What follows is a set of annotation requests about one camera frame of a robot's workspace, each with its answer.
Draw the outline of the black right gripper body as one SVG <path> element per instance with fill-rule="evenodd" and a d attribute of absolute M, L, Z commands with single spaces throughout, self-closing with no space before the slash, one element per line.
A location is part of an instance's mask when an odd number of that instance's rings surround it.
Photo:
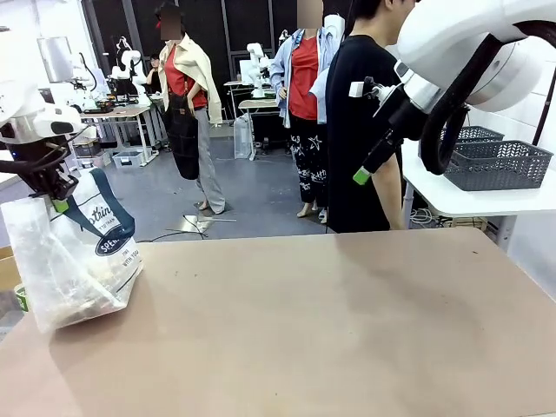
<path fill-rule="evenodd" d="M 382 128 L 381 134 L 387 141 L 420 140 L 428 115 L 411 102 L 401 84 L 378 85 L 373 94 L 380 103 L 373 121 Z"/>

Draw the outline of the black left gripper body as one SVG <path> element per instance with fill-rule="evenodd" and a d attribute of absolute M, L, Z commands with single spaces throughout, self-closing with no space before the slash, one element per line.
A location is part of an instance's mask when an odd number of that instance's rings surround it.
<path fill-rule="evenodd" d="M 18 175 L 36 195 L 70 196 L 78 180 L 63 169 L 70 154 L 68 142 L 39 140 L 24 144 L 8 144 L 13 161 L 8 173 Z"/>

